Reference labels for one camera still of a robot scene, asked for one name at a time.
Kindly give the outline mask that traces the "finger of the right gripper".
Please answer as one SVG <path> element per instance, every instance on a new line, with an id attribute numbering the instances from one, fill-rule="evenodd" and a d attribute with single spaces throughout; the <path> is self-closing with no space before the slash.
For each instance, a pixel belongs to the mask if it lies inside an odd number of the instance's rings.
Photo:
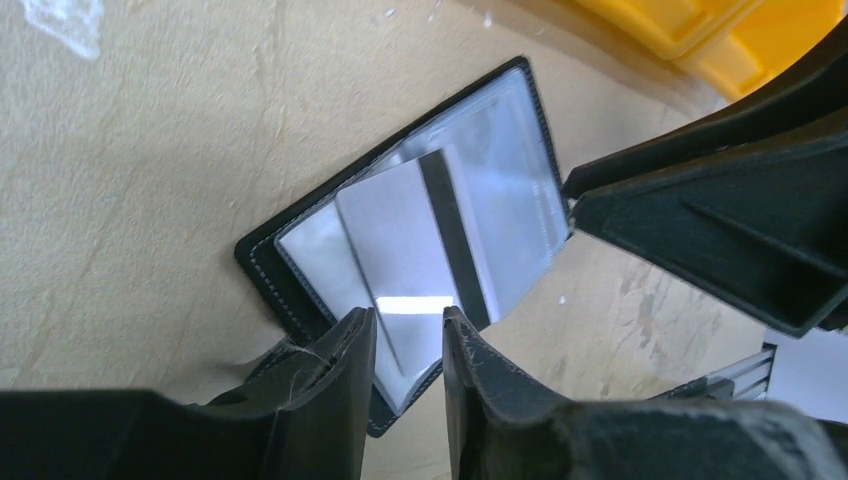
<path id="1" fill-rule="evenodd" d="M 775 138 L 583 194 L 576 227 L 801 337 L 847 302 L 847 136 Z"/>
<path id="2" fill-rule="evenodd" d="M 847 106 L 847 21 L 764 86 L 700 120 L 571 171 L 569 199 L 811 123 Z"/>

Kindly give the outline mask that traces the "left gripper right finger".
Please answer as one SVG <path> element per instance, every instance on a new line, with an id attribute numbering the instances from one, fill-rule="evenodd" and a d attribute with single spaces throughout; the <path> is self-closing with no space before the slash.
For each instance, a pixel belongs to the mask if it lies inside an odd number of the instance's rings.
<path id="1" fill-rule="evenodd" d="M 443 373 L 456 479 L 843 479 L 847 428 L 777 402 L 577 402 L 444 311 Z"/>

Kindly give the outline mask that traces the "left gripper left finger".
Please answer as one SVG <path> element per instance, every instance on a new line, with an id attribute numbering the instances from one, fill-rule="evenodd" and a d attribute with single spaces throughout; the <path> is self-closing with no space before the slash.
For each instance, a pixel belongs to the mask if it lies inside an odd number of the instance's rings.
<path id="1" fill-rule="evenodd" d="M 152 390 L 5 391 L 5 479 L 356 479 L 376 315 L 356 308 L 308 349 L 265 360 L 206 405 Z"/>

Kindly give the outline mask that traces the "white card black stripe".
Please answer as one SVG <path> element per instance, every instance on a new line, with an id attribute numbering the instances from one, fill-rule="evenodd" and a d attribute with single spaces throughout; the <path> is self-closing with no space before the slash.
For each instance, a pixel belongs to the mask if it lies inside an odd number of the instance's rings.
<path id="1" fill-rule="evenodd" d="M 335 203 L 403 374 L 441 358 L 446 308 L 462 308 L 477 328 L 489 325 L 443 151 L 346 187 Z"/>

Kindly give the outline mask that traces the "black leather card holder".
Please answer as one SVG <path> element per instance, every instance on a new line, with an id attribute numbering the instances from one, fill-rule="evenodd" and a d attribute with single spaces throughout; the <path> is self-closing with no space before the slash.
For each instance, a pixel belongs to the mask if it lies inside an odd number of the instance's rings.
<path id="1" fill-rule="evenodd" d="M 570 231 L 561 176 L 529 60 L 515 57 L 354 160 L 242 238 L 234 255 L 295 341 L 312 344 L 355 308 L 376 314 L 367 433 L 381 437 L 441 374 L 405 375 L 335 203 L 359 181 L 441 150 L 491 316 L 514 310 Z"/>

